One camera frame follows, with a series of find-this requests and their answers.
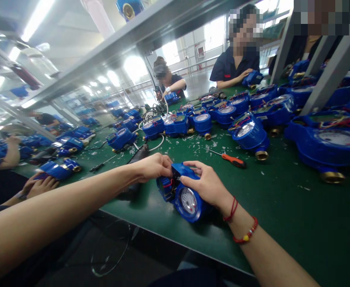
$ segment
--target green table surface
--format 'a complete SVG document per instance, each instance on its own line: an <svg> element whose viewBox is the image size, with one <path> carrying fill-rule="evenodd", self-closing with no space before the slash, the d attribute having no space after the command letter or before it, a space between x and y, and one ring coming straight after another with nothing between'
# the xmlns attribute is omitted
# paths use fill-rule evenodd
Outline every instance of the green table surface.
<svg viewBox="0 0 350 287"><path fill-rule="evenodd" d="M227 89L225 93L232 96L235 90L238 89ZM170 110L176 110L180 104L185 101L171 106ZM89 146L100 146L109 133L109 129L97 133ZM161 137L149 141L150 148L160 141ZM214 124L210 141L196 134L184 138L166 137L163 145L152 153L167 154L175 163L198 160L212 166L240 204L259 219L259 224L319 284L350 286L350 168L343 170L347 179L342 185L328 185L319 179L316 170L299 161L292 142L282 137L271 138L270 142L269 159L259 162L250 152L239 149L227 131ZM142 137L136 143L142 145ZM206 148L239 157L247 162L248 168L236 168L220 156L207 152ZM131 147L118 154L100 172L126 164L134 152L135 148ZM64 184L93 176L88 170L113 155L107 144L99 150L81 152L78 162L83 170ZM27 164L17 167L16 172L30 177L35 169ZM172 204L163 200L154 180L142 185L135 201L112 200L101 210L252 273L217 211L190 224Z"/></svg>

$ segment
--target short sleeve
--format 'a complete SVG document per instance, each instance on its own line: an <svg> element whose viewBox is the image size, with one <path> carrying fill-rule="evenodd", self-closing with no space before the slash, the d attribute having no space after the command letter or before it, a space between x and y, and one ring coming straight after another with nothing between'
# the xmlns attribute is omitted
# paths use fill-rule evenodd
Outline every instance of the short sleeve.
<svg viewBox="0 0 350 287"><path fill-rule="evenodd" d="M224 62L222 60L222 55L216 60L215 65L212 69L210 81L224 81Z"/></svg>

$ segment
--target dark blue uniform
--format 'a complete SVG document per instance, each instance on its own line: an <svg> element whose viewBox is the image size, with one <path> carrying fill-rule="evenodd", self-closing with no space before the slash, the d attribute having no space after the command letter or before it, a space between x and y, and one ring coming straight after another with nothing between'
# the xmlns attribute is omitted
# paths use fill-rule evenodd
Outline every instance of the dark blue uniform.
<svg viewBox="0 0 350 287"><path fill-rule="evenodd" d="M259 68L260 57L259 52L247 52L238 68L235 68L235 60L233 56L232 47L229 47L223 52L216 60L214 68L210 76L210 81L229 81L233 78L240 76L247 69L254 69L260 71Z"/></svg>

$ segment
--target forearm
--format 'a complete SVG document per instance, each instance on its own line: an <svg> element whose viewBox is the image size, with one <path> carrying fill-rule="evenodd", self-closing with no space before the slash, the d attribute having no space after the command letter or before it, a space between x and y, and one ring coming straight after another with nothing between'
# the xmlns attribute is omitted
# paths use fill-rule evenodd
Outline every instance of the forearm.
<svg viewBox="0 0 350 287"><path fill-rule="evenodd" d="M0 212L0 276L82 222L138 177L133 165L117 167Z"/></svg>
<svg viewBox="0 0 350 287"><path fill-rule="evenodd" d="M186 86L186 81L185 79L181 79L175 83L173 83L171 86L170 86L170 89L171 89L171 92L173 91L176 91L176 90L181 90L183 89L184 87Z"/></svg>
<svg viewBox="0 0 350 287"><path fill-rule="evenodd" d="M220 204L224 217L230 215L233 196L229 193ZM254 219L240 205L228 223L235 238L241 239ZM317 282L275 241L258 226L248 243L240 245L261 286L318 286Z"/></svg>

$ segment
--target hair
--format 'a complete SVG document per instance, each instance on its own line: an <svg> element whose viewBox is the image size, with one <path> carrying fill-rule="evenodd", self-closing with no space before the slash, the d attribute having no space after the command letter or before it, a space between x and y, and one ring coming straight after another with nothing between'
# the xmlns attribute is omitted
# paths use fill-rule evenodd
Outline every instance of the hair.
<svg viewBox="0 0 350 287"><path fill-rule="evenodd" d="M156 61L154 62L154 67L159 66L159 65L167 66L166 60L161 56L158 56L158 58L156 58Z"/></svg>

